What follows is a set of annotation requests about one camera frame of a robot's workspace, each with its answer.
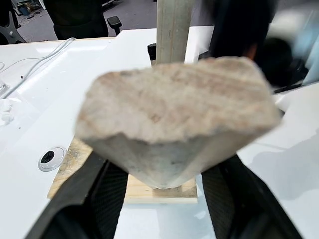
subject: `stone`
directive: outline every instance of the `stone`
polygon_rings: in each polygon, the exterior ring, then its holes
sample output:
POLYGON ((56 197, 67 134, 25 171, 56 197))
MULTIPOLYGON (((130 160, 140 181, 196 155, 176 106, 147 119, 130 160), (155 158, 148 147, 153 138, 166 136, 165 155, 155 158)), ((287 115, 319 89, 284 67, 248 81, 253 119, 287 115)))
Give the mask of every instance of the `stone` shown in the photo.
POLYGON ((86 95, 76 136, 153 188, 174 188, 280 123, 269 85, 244 57, 111 72, 86 95))

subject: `cable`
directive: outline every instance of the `cable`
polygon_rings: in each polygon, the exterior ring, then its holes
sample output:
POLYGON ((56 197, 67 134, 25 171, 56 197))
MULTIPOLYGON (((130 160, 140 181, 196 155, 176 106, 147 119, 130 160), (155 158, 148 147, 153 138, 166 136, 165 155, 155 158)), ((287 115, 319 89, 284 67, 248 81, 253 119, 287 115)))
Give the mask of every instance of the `cable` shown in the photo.
POLYGON ((14 62, 13 64, 9 65, 7 68, 5 68, 4 70, 2 70, 4 68, 4 63, 3 62, 0 62, 3 64, 0 73, 2 73, 3 71, 7 70, 8 68, 10 68, 11 66, 15 65, 16 63, 18 62, 21 62, 21 61, 24 61, 24 60, 30 60, 30 59, 40 59, 38 62, 36 62, 29 70, 28 72, 24 75, 24 76, 21 76, 22 80, 16 85, 14 86, 13 88, 11 88, 8 92, 6 92, 1 98, 2 99, 5 99, 7 98, 9 95, 11 95, 17 88, 19 88, 27 79, 28 77, 34 73, 32 72, 34 70, 34 68, 36 66, 38 66, 42 61, 46 60, 46 59, 49 59, 50 57, 54 57, 56 56, 57 54, 59 54, 63 49, 65 49, 68 45, 71 44, 72 41, 74 41, 75 38, 74 37, 71 37, 69 39, 67 39, 66 41, 62 42, 61 44, 59 44, 50 54, 48 54, 47 56, 44 56, 44 57, 38 57, 38 58, 25 58, 25 59, 22 59, 22 60, 19 60, 17 62, 14 62))

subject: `floor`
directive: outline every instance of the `floor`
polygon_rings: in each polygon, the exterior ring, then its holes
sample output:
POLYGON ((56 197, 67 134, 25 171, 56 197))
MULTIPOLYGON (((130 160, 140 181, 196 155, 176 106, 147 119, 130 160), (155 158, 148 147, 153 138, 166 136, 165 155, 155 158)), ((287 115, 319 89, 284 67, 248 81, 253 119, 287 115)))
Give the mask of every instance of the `floor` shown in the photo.
MULTIPOLYGON (((278 9, 289 8, 312 0, 280 0, 278 9)), ((104 18, 118 16, 124 29, 156 28, 157 3, 153 0, 121 0, 113 7, 104 12, 104 18)), ((47 11, 43 10, 31 19, 26 16, 18 17, 21 27, 18 29, 20 35, 27 42, 45 40, 57 40, 53 31, 53 22, 47 11)), ((202 7, 202 0, 195 0, 192 11, 192 26, 210 25, 208 14, 202 7)), ((115 36, 114 30, 109 28, 110 36, 115 36)))

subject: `white table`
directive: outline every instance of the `white table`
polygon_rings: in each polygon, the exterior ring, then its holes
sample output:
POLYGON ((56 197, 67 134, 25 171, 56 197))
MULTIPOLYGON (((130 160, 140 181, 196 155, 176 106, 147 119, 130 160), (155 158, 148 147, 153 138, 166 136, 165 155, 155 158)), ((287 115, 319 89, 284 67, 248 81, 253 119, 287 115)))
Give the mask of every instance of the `white table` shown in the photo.
MULTIPOLYGON (((204 52, 212 27, 192 27, 186 62, 204 52)), ((47 149, 67 148, 86 89, 100 74, 151 65, 147 45, 156 41, 155 29, 125 30, 115 40, 79 40, 13 94, 16 115, 0 131, 0 238, 22 238, 48 203, 47 192, 57 170, 41 172, 37 163, 47 149)), ((57 42, 0 47, 6 64, 25 57, 46 55, 57 42)), ((23 63, 6 75, 14 82, 32 63, 23 63)), ((282 126, 239 151, 242 161, 274 192, 305 238, 319 230, 319 84, 276 96, 287 109, 282 126)), ((124 205, 116 239, 213 239, 210 216, 198 177, 196 205, 124 205)))

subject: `wooden board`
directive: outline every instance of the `wooden board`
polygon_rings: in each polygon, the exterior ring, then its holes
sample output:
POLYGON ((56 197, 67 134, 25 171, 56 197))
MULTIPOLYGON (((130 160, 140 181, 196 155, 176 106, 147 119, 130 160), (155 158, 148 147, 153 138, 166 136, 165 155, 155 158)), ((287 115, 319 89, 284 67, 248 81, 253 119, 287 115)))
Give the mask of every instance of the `wooden board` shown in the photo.
POLYGON ((155 204, 155 203, 197 203, 197 187, 195 178, 173 189, 152 189, 129 175, 124 203, 155 204))
MULTIPOLYGON (((48 198, 52 199, 60 186, 75 173, 86 161, 92 148, 74 138, 68 152, 51 185, 48 198)), ((141 181, 129 175, 124 203, 154 204, 154 203, 197 203, 197 187, 195 179, 174 189, 152 189, 141 181)))

